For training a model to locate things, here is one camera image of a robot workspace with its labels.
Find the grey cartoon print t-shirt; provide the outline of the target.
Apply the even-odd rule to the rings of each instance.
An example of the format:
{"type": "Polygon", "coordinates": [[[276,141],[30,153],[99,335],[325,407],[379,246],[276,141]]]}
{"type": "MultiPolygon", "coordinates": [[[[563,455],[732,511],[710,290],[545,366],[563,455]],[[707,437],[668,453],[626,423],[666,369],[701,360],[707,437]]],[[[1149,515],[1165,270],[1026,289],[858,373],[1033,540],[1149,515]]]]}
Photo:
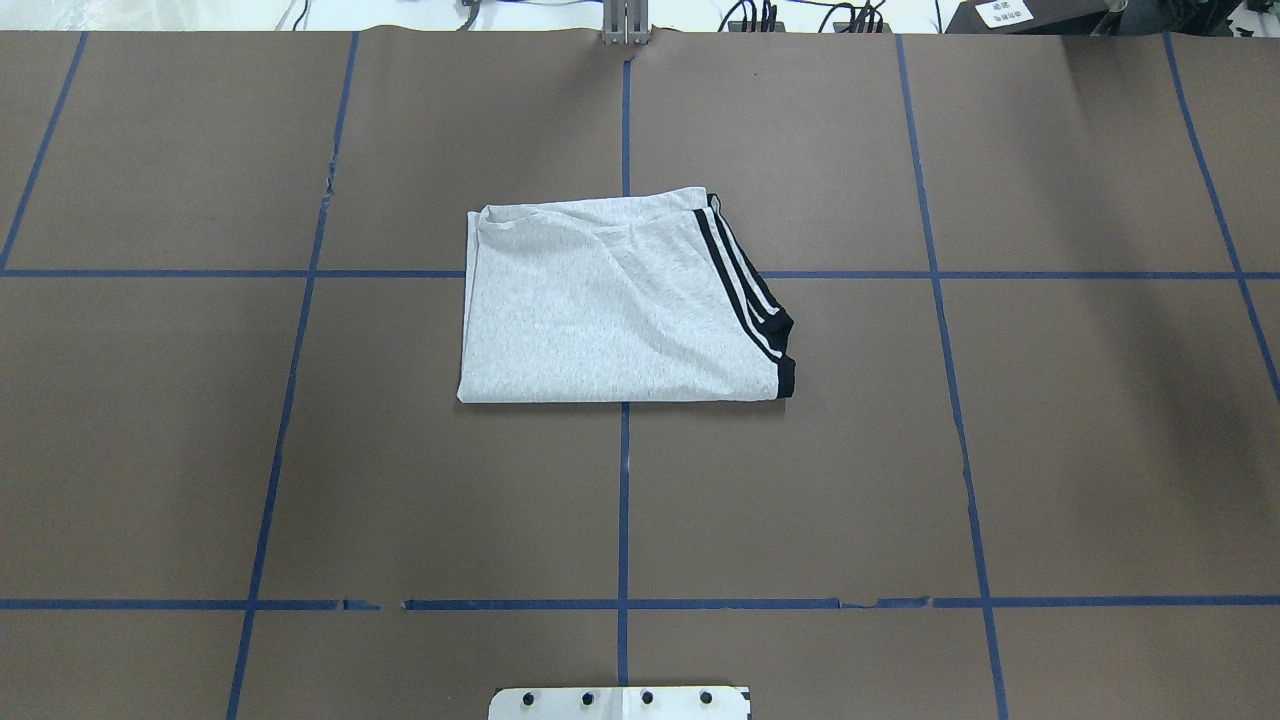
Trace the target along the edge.
{"type": "Polygon", "coordinates": [[[463,404],[790,398],[792,328],[708,188],[468,214],[463,404]]]}

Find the aluminium frame post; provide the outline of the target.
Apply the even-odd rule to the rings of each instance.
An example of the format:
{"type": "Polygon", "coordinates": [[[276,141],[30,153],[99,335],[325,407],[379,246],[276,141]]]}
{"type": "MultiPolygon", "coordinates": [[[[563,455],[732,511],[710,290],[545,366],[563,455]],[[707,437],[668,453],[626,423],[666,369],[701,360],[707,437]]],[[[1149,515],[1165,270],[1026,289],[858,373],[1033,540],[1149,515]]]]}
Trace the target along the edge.
{"type": "Polygon", "coordinates": [[[602,41],[605,46],[645,45],[652,37],[648,0],[603,0],[602,41]]]}

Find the grey usb hub far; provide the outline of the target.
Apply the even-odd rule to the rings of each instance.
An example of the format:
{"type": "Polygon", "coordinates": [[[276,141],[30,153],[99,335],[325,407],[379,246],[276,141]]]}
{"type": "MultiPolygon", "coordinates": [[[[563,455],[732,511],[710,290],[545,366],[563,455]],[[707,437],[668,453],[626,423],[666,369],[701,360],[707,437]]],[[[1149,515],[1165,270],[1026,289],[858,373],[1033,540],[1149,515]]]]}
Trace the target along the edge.
{"type": "Polygon", "coordinates": [[[774,33],[783,32],[777,1],[740,0],[733,1],[723,13],[716,32],[730,33],[774,33]]]}

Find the grey usb hub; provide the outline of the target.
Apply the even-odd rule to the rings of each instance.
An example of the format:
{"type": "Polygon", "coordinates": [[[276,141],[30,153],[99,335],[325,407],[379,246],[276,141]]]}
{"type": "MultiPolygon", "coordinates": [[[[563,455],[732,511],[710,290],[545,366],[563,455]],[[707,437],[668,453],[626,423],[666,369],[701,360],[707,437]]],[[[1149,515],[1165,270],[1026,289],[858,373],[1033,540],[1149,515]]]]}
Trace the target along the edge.
{"type": "Polygon", "coordinates": [[[840,1],[826,5],[818,33],[884,35],[891,33],[882,8],[884,1],[840,1]]]}
{"type": "Polygon", "coordinates": [[[716,32],[730,33],[774,33],[783,32],[777,1],[740,0],[733,1],[723,13],[716,32]]]}

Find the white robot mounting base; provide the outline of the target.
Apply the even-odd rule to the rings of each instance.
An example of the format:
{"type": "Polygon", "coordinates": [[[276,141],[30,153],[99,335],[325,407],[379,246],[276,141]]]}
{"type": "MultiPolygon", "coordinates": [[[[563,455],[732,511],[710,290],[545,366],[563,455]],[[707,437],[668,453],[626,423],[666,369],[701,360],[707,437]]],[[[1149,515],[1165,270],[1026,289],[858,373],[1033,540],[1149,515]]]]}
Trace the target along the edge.
{"type": "Polygon", "coordinates": [[[498,691],[489,719],[751,719],[735,685],[545,687],[498,691]]]}

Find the grey usb hub near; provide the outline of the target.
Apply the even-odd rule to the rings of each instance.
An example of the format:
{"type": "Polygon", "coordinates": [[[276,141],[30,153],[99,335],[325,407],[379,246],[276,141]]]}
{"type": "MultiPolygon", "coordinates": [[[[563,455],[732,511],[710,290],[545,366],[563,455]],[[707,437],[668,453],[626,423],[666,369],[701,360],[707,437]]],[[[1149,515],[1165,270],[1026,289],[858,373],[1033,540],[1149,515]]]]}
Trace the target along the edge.
{"type": "Polygon", "coordinates": [[[882,8],[884,1],[840,1],[826,5],[818,33],[884,35],[891,33],[882,8]]]}

